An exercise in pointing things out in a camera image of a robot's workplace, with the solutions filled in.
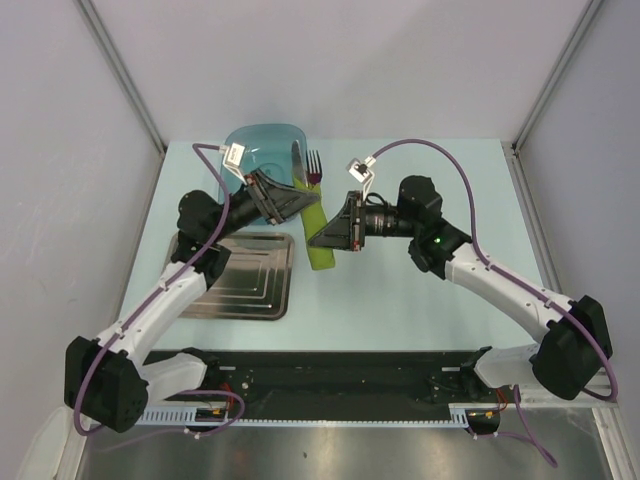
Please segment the silver fork pink tines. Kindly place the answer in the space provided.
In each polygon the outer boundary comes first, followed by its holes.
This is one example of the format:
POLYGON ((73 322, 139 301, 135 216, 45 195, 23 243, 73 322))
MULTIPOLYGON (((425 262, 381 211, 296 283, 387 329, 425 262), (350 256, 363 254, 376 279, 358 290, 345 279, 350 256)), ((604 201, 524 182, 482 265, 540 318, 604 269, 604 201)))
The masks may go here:
POLYGON ((320 184, 323 177, 323 170, 320 154, 317 150, 308 150, 306 152, 306 169, 308 184, 310 186, 320 184))

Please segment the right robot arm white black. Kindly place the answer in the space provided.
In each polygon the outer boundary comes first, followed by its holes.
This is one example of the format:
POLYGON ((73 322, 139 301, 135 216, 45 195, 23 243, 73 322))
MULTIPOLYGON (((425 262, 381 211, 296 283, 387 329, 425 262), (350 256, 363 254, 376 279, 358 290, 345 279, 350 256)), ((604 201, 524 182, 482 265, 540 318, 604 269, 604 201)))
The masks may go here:
POLYGON ((522 383, 563 400, 586 392, 613 353, 602 305, 588 295, 574 300, 542 288, 478 254, 472 237, 449 223, 441 208, 440 194, 424 176, 403 179, 394 205, 354 190, 309 243, 356 252, 369 236, 406 237, 421 272, 471 291, 523 328, 532 344, 483 347, 467 361, 461 388, 469 399, 484 401, 499 387, 522 383))

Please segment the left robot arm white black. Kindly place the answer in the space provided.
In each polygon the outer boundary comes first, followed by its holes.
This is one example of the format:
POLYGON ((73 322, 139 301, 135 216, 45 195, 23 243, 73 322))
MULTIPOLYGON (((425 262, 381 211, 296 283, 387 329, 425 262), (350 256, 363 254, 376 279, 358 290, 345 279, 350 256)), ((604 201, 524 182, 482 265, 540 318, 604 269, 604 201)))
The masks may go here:
POLYGON ((174 395, 207 400, 220 374, 194 349, 153 364, 146 359, 184 310, 221 277, 231 252, 221 240, 258 218, 281 224, 319 201, 318 194, 272 180, 256 169, 223 203, 194 190, 179 202, 178 237, 170 261, 146 298, 93 339, 74 339, 65 354, 64 402, 82 436, 97 428, 125 432, 147 405, 174 395))

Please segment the silver table knife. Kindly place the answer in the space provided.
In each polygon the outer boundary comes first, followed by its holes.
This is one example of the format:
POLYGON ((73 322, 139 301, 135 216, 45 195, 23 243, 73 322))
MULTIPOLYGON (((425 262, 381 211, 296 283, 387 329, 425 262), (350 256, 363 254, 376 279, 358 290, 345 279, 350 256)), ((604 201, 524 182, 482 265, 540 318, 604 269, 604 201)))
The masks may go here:
POLYGON ((293 178, 301 182, 303 185, 306 185, 306 171, 302 163, 300 143, 297 140, 294 140, 291 144, 291 163, 293 178))

